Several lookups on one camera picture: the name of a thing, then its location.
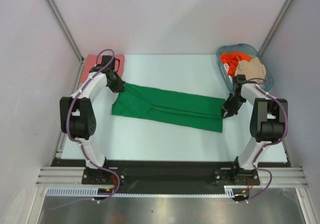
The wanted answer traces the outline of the green t shirt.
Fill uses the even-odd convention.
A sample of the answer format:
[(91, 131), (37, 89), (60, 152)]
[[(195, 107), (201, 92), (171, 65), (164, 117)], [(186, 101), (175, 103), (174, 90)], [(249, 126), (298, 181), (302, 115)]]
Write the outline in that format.
[(223, 131), (224, 99), (126, 83), (111, 114), (206, 131)]

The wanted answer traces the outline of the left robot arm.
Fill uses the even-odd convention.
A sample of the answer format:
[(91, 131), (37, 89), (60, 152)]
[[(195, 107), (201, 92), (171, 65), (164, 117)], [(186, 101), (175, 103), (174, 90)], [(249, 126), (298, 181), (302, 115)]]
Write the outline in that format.
[(85, 166), (95, 169), (93, 178), (100, 184), (110, 180), (110, 171), (103, 167), (106, 157), (94, 138), (97, 120), (93, 109), (93, 101), (99, 93), (108, 88), (112, 93), (125, 90), (122, 80), (125, 56), (103, 55), (96, 58), (97, 64), (86, 71), (85, 80), (69, 97), (62, 97), (59, 102), (60, 126), (63, 133), (75, 142), (85, 158)]

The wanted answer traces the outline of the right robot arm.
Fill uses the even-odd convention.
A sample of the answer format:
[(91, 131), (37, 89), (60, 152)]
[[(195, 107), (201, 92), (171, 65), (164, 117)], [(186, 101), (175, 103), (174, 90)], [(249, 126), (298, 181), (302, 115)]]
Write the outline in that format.
[(246, 80), (244, 75), (237, 75), (232, 83), (233, 93), (222, 106), (221, 116), (225, 119), (237, 115), (247, 101), (253, 106), (249, 123), (251, 138), (244, 151), (236, 157), (229, 174), (235, 184), (242, 185), (254, 176), (264, 152), (286, 137), (288, 101), (271, 96), (254, 79)]

